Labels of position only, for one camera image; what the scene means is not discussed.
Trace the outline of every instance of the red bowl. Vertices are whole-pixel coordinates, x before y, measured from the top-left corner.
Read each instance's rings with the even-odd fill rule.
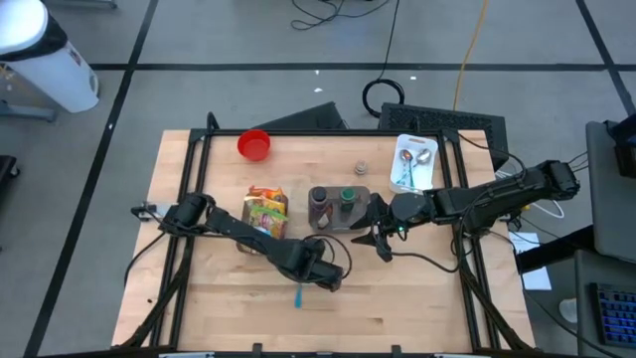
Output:
[[[269,154],[269,135],[260,129],[250,129],[240,135],[237,148],[240,155],[251,161],[260,161]]]

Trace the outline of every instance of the concrete floor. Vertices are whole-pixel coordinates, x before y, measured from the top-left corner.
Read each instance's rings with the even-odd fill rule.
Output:
[[[317,11],[323,8],[309,0],[299,2]],[[98,71],[101,100],[90,111],[61,110],[54,124],[0,119],[0,153],[17,156],[23,169],[0,207],[0,357],[25,352],[109,123],[116,122],[112,139],[40,354],[109,346],[122,276],[138,230],[128,210],[146,197],[163,130],[202,126],[209,110],[224,128],[247,128],[330,100],[351,127],[376,127],[377,120],[362,107],[360,93],[379,72],[364,64],[384,59],[395,0],[368,17],[338,18],[306,32],[290,29],[291,20],[303,17],[283,0],[120,0],[114,11],[63,0],[48,4],[84,58],[97,69],[110,70]],[[344,9],[360,13],[372,4],[351,0]],[[614,63],[635,64],[636,24],[631,14],[636,3],[585,4]],[[155,5],[147,37],[141,39],[142,51],[131,58],[144,16]],[[479,1],[402,0],[390,62],[460,63],[479,8]],[[222,66],[206,71],[135,71],[117,115],[113,103],[130,60],[132,65],[316,65],[295,71],[260,71],[258,65],[245,66],[248,71],[224,71]],[[608,65],[574,0],[491,0],[471,62]],[[351,70],[330,70],[333,63],[353,65]],[[633,66],[602,71],[574,66],[509,68],[513,71],[469,71],[459,109],[505,116],[510,150],[529,165],[547,158],[568,160],[584,151],[588,121],[626,116],[607,69],[633,71]],[[434,70],[386,74],[404,86],[406,103],[439,108],[452,107],[456,76],[455,71]],[[623,72],[620,77],[628,90],[636,90],[635,73]],[[53,105],[36,90],[12,89],[7,91],[3,82],[0,98]],[[396,100],[384,89],[374,89],[371,98],[374,107]],[[535,211],[527,217],[558,235],[590,223],[586,172],[579,178],[583,189],[563,203],[564,220]],[[542,233],[540,238],[551,240]],[[554,290],[536,292],[535,297],[556,312],[561,299],[574,296],[573,264],[565,262],[549,271]],[[539,347],[576,353],[573,338],[531,303],[529,310]]]

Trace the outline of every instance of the wooden table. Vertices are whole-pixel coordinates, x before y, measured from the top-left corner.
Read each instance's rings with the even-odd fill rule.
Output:
[[[462,133],[486,145],[482,131]],[[188,134],[164,132],[148,201],[176,200]],[[204,192],[240,217],[242,197],[250,185],[282,187],[290,200],[289,238],[310,234],[306,201],[313,186],[364,185],[387,202],[393,196],[389,172],[395,137],[275,136],[270,157],[263,163],[246,162],[236,143],[234,136],[213,137]],[[452,148],[450,144],[447,147],[456,184]],[[471,186],[494,179],[486,150],[462,141],[462,152]],[[369,163],[369,172],[362,177],[353,171],[360,159]],[[433,184],[443,187],[439,157],[435,158]],[[503,224],[497,224],[493,231],[508,234]],[[156,223],[141,224],[136,252],[157,234]],[[384,263],[373,248],[349,243],[347,239],[353,237],[339,236],[353,256],[351,275],[333,293],[307,285],[302,309],[294,308],[296,283],[280,275],[264,258],[238,252],[230,240],[198,238],[179,349],[249,351],[253,343],[260,342],[265,351],[388,352],[394,344],[401,345],[404,352],[471,350],[458,274],[413,258]],[[449,250],[450,240],[449,226],[431,224],[412,229],[406,242],[391,239],[391,245],[395,251],[422,253],[452,268],[456,258]],[[131,271],[113,344],[128,338],[156,301],[167,243],[164,239]],[[510,244],[495,236],[485,237],[481,243],[494,304],[520,337],[534,345]],[[345,255],[338,254],[336,264],[345,267]],[[475,302],[482,345],[487,346],[483,312]],[[170,306],[161,342],[168,342],[172,313]]]

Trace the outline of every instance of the white paper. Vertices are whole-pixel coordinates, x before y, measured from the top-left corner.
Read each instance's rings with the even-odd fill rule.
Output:
[[[528,250],[534,249],[539,246],[538,243],[539,237],[535,233],[509,233],[510,240],[513,242],[515,246],[515,251],[517,255]],[[533,290],[552,290],[553,287],[550,284],[550,277],[548,276],[547,268],[538,268],[534,271],[530,271],[528,273],[524,273],[524,284],[526,289]]]

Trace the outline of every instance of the white tray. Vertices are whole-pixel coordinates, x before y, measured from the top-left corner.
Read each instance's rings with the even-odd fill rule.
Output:
[[[408,150],[413,160],[411,166],[416,163],[415,158],[422,150],[430,150],[430,160],[426,164],[419,164],[412,167],[413,186],[410,186],[410,180],[406,174],[405,184],[400,184],[399,180],[404,175],[404,171],[408,172],[408,166],[399,156],[403,150]],[[424,190],[433,188],[433,168],[435,167],[435,156],[437,154],[437,142],[432,139],[418,137],[414,135],[401,134],[397,137],[396,152],[394,153],[394,165],[391,168],[391,178],[389,187],[394,193],[421,193]]]

